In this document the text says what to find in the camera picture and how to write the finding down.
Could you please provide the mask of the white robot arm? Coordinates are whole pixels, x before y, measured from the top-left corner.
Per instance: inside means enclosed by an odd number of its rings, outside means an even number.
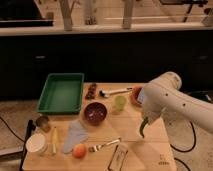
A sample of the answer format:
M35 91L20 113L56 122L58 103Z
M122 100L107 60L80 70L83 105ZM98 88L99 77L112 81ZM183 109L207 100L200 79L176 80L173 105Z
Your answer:
M142 111L148 124L154 123L167 108L213 134L213 104L180 92L181 86L182 80L175 72L166 72L145 84Z

